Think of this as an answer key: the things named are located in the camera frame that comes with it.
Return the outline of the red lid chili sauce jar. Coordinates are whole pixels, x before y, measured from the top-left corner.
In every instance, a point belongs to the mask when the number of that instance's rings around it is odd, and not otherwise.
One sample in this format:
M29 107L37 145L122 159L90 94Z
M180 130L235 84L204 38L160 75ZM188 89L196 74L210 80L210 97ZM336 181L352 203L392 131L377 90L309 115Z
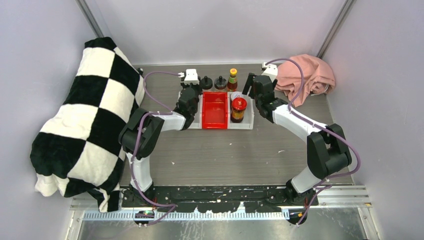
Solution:
M247 108L247 101L242 97L236 97L231 102L230 120L233 123L241 123L244 119L245 110Z

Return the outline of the yellow cap sauce bottle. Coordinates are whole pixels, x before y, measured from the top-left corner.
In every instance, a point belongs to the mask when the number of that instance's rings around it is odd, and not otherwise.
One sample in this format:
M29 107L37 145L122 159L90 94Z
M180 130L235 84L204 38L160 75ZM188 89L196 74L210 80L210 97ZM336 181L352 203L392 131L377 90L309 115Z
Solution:
M237 69L231 68L229 71L229 78L227 81L227 90L229 92L235 92L238 87L238 79L237 79Z

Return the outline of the white lid brown sauce jar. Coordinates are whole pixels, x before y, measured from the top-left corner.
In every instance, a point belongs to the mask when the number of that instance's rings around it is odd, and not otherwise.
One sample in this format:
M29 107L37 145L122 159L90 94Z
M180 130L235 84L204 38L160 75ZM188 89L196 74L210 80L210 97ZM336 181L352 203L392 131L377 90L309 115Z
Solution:
M239 92L239 91L234 91L234 92L232 92L231 93L231 95L230 95L230 100L231 101L234 101L236 98L243 98L244 97L244 95L241 93L241 92Z

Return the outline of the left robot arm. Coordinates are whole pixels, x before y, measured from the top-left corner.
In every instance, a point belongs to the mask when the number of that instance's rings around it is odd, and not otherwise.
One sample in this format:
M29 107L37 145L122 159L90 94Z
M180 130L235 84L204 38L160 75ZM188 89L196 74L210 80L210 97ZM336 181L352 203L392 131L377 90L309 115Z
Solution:
M134 200L141 207L153 202L150 156L162 132L183 131L195 120L203 90L198 84L184 85L176 107L169 113L151 112L138 108L119 134L121 144L130 164L131 186L137 191Z

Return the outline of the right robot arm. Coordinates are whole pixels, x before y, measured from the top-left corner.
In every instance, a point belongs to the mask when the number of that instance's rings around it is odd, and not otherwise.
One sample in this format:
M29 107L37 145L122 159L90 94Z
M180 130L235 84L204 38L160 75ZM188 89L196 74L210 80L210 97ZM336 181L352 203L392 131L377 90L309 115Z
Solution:
M306 144L306 167L288 180L283 189L285 200L299 205L314 192L313 187L352 163L341 126L317 122L291 108L275 96L276 80L250 73L242 93L254 100L259 114L273 124L284 127Z

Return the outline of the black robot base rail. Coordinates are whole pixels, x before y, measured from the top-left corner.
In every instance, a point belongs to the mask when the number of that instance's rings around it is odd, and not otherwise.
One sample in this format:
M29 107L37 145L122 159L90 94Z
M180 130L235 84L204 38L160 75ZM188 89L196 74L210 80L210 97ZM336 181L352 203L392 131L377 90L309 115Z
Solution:
M277 185L211 185L152 186L145 196L159 204L154 210L166 213L175 204L175 213L234 213L244 207L247 213L273 213L282 207L318 205L315 192L309 190L290 198L284 186Z

